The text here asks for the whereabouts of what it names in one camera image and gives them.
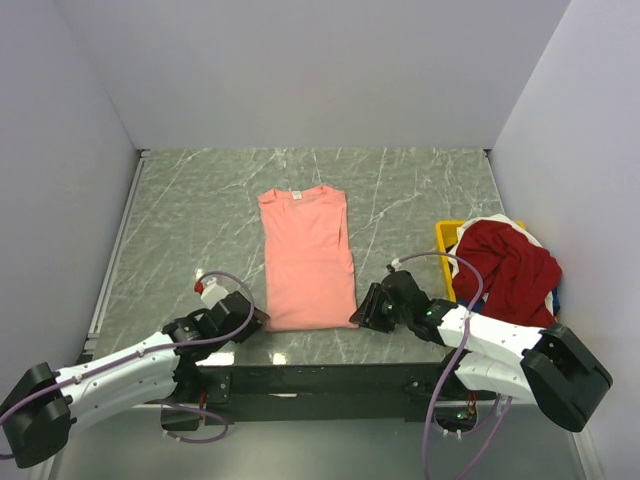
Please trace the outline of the pink t shirt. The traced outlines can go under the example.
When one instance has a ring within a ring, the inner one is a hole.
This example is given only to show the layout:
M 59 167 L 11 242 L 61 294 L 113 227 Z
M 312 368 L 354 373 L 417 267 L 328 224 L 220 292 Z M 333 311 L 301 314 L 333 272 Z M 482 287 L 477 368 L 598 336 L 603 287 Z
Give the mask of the pink t shirt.
M 265 233 L 267 329 L 354 329 L 355 267 L 346 194 L 320 185 L 258 197 Z

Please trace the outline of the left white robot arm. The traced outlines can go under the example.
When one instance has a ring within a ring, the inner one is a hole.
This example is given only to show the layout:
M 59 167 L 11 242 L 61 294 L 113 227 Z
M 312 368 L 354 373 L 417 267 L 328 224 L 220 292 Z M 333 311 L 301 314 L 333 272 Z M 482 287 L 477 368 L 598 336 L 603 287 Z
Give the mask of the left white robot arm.
M 1 428 L 20 469 L 61 451 L 70 435 L 139 404 L 199 399 L 211 383 L 198 362 L 244 342 L 268 315 L 240 292 L 166 324 L 132 347 L 88 363 L 28 369 L 1 404 Z

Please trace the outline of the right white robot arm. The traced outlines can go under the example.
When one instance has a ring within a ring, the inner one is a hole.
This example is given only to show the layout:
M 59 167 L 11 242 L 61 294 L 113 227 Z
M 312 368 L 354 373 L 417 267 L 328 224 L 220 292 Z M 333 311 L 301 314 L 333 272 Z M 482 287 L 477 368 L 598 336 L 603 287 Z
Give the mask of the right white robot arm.
M 417 338 L 450 348 L 439 387 L 460 399 L 469 391 L 510 396 L 538 406 L 557 426 L 580 432 L 613 377 L 567 326 L 525 327 L 431 299 L 407 271 L 373 283 L 351 323 L 390 333 L 405 325 Z

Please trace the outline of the black base beam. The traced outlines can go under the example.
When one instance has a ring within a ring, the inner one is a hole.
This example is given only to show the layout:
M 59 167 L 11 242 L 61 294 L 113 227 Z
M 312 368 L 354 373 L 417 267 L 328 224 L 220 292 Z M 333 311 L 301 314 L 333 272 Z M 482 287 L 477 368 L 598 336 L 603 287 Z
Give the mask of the black base beam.
M 442 363 L 196 367 L 170 399 L 232 423 L 420 421 Z

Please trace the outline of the blue t shirt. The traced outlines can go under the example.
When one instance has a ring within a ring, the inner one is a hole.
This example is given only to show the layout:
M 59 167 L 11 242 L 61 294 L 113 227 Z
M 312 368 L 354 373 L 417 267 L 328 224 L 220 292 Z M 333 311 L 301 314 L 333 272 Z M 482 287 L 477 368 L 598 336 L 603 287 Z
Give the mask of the blue t shirt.
M 485 306 L 486 301 L 489 298 L 489 294 L 486 293 L 484 295 L 482 295 L 479 300 L 473 305 L 472 310 L 474 312 L 478 312 L 480 313 L 482 311 L 482 309 Z M 558 295 L 558 289 L 554 288 L 551 290 L 551 292 L 546 296 L 545 298 L 545 306 L 547 308 L 547 310 L 554 316 L 556 317 L 558 315 L 558 313 L 560 312 L 561 309 L 561 305 L 560 305 L 560 301 L 559 301 L 559 295 Z

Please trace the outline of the yellow plastic bin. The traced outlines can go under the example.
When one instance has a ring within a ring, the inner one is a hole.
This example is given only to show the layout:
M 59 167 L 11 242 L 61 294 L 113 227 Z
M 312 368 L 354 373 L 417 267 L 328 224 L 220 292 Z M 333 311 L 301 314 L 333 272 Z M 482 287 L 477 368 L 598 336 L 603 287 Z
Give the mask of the yellow plastic bin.
M 497 214 L 491 217 L 477 217 L 471 220 L 441 220 L 435 224 L 436 250 L 448 253 L 458 243 L 458 232 L 466 223 L 475 223 L 480 220 L 499 221 L 511 225 L 517 225 L 520 229 L 525 230 L 526 224 L 522 221 L 512 221 L 504 215 Z M 456 300 L 456 295 L 452 286 L 453 265 L 446 256 L 440 258 L 444 283 L 446 287 L 447 298 L 451 301 Z

